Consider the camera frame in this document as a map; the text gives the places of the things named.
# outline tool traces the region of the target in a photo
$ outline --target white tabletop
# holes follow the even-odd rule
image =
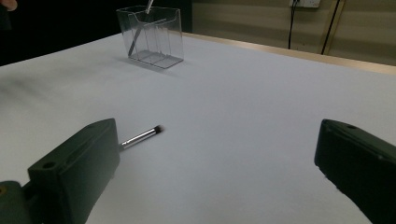
[[[314,164],[320,122],[396,144],[396,76],[183,37],[167,70],[120,35],[0,67],[0,180],[84,126],[115,118],[121,154],[87,223],[369,223]]]

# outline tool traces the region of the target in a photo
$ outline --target electrical outlet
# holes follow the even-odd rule
[[[292,7],[293,6],[293,2],[294,2],[295,0],[289,0],[289,7]],[[307,1],[307,0],[296,0],[297,1],[297,7],[303,7],[304,6],[304,2],[305,1]]]
[[[319,7],[320,0],[305,0],[304,7]]]

